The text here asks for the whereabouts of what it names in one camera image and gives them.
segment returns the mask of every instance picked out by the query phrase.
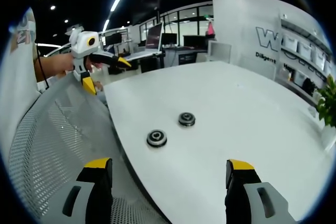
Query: person's arm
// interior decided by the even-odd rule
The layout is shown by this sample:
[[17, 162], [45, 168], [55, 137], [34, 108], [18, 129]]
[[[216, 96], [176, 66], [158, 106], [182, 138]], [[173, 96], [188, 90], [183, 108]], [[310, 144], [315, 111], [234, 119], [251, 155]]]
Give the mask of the person's arm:
[[74, 69], [74, 65], [72, 63], [73, 56], [71, 53], [53, 55], [50, 57], [40, 57], [40, 61], [41, 65], [38, 59], [36, 59], [34, 63], [35, 76], [37, 81], [44, 80], [43, 73], [45, 74], [46, 79], [48, 79], [49, 77], [63, 73], [64, 71], [72, 71]]

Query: person's hand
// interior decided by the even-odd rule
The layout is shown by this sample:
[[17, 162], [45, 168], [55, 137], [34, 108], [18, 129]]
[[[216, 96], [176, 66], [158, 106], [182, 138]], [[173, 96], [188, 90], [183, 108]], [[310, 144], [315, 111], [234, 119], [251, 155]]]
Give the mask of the person's hand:
[[[54, 68], [56, 73], [61, 73], [64, 71], [73, 71], [74, 69], [74, 57], [70, 52], [66, 54], [59, 54], [52, 56], [54, 57]], [[101, 63], [92, 63], [87, 57], [86, 62], [85, 62], [85, 67], [87, 70], [92, 72], [92, 65], [94, 65], [96, 68], [100, 69], [102, 64]]]
[[66, 53], [66, 54], [60, 54], [60, 55], [55, 55], [52, 56], [54, 62], [54, 68], [55, 68], [55, 72], [58, 73], [62, 73], [64, 71], [73, 71], [74, 69], [74, 57], [72, 56], [72, 54], [70, 52]]
[[99, 89], [100, 91], [104, 91], [104, 87], [103, 87], [103, 85], [100, 83], [100, 81], [94, 81], [94, 82], [93, 82], [93, 85], [94, 85], [95, 87], [97, 87], [97, 89]]
[[101, 67], [102, 67], [102, 63], [93, 63], [93, 62], [91, 62], [89, 57], [86, 58], [85, 67], [90, 72], [92, 72], [92, 65], [95, 66], [98, 69], [101, 69]]

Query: computer monitor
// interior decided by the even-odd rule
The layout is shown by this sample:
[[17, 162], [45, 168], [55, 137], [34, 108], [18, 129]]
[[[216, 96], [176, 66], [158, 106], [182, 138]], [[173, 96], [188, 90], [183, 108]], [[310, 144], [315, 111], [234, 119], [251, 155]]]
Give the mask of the computer monitor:
[[206, 38], [201, 35], [184, 35], [184, 46], [207, 49]]
[[162, 34], [163, 45], [175, 45], [177, 44], [177, 34]]
[[114, 45], [122, 42], [121, 33], [112, 34], [105, 37], [106, 45]]
[[145, 49], [160, 50], [162, 38], [162, 23], [149, 29]]

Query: white box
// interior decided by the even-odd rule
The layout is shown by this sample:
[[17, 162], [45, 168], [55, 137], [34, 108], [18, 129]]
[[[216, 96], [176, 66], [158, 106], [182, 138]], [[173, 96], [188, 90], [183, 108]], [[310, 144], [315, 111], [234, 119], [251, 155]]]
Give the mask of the white box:
[[323, 52], [316, 48], [315, 50], [313, 50], [311, 52], [311, 58], [312, 58], [312, 61], [321, 69], [323, 70], [324, 69], [324, 63], [325, 63], [325, 57], [323, 55]]
[[305, 59], [311, 61], [311, 47], [302, 43], [298, 42], [298, 53], [303, 56]]
[[324, 61], [324, 70], [323, 70], [327, 76], [328, 75], [332, 75], [333, 73], [333, 69], [332, 69], [332, 64], [330, 62], [328, 62], [327, 60]]
[[296, 52], [296, 49], [298, 47], [298, 40], [288, 36], [287, 34], [284, 34], [282, 45]]
[[302, 72], [300, 72], [300, 71], [298, 71], [298, 70], [295, 71], [295, 73], [294, 73], [294, 78], [293, 78], [293, 82], [294, 82], [296, 85], [302, 87], [303, 82], [304, 82], [306, 79], [307, 79], [307, 76], [306, 76], [304, 73], [302, 73]]

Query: potted plant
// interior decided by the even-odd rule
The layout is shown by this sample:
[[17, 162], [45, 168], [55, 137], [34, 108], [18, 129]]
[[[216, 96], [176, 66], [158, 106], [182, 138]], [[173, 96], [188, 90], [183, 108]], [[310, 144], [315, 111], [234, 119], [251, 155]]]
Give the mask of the potted plant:
[[331, 75], [327, 78], [327, 84], [319, 90], [321, 98], [317, 105], [319, 119], [324, 119], [325, 126], [322, 130], [322, 144], [326, 150], [330, 150], [336, 142], [336, 84]]

